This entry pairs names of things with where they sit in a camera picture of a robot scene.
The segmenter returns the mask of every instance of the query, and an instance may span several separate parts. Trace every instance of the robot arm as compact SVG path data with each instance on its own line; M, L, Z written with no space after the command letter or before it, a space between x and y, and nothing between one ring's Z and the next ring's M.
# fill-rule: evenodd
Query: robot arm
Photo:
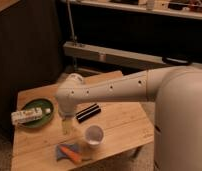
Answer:
M56 93L59 114L74 116L77 104L85 102L153 101L162 80L174 69L147 70L89 85L79 74L70 74Z
M56 93L61 117L84 102L155 101L156 171L202 171L202 70L170 67L85 85L71 74Z

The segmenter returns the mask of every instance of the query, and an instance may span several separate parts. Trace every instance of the green bowl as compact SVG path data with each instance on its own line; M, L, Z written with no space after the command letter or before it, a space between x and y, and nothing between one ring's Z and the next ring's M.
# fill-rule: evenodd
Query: green bowl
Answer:
M38 119L35 121L23 123L22 126L24 126L26 128L39 128L39 127L46 125L47 123L49 123L52 120L54 106L51 101L49 101L47 99L43 99L43 98L34 99L34 100L30 101L29 103L27 103L22 108L22 110L35 108L35 107L40 107L42 109L42 111L44 113L43 117L41 119ZM51 112L49 114L45 114L46 108L50 108Z

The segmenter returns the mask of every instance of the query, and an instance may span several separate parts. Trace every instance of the cabinet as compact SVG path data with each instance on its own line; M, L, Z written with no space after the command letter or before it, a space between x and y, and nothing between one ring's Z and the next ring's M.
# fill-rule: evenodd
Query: cabinet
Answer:
M156 59L160 66L162 58L202 64L202 13L167 11L158 6L147 10L144 6L103 1L70 1L78 42L136 53L130 55L130 61L132 55L139 55L148 61ZM61 23L66 23L62 24L64 40L70 40L68 18ZM71 51L65 49L66 52L70 55ZM92 59L100 60L94 54L89 58Z

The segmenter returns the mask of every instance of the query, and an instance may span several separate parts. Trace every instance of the paper cup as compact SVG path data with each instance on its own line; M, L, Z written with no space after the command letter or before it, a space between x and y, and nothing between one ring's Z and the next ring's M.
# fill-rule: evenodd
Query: paper cup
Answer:
M91 148L97 148L103 140L103 130L97 125L88 127L85 131L85 139Z

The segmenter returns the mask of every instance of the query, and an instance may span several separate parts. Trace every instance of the table top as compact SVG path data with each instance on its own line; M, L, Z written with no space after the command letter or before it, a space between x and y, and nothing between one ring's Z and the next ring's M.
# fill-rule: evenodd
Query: table top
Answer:
M87 84L121 77L120 71L100 74L85 78ZM20 110L27 102L36 98L49 99L54 104L54 117L40 129L16 127L14 133L12 171L18 170L70 170L109 156L134 149L153 141L153 126L138 102L101 102L101 113L79 124L75 118L72 123L75 129L64 135L62 121L58 115L58 105L54 94L59 84L39 87L18 94L17 109ZM88 106L78 105L78 110ZM84 144L83 133L91 125L99 125L104 130L104 139L97 149L90 149ZM91 160L76 165L70 160L56 161L55 147L59 143L79 142L83 155Z

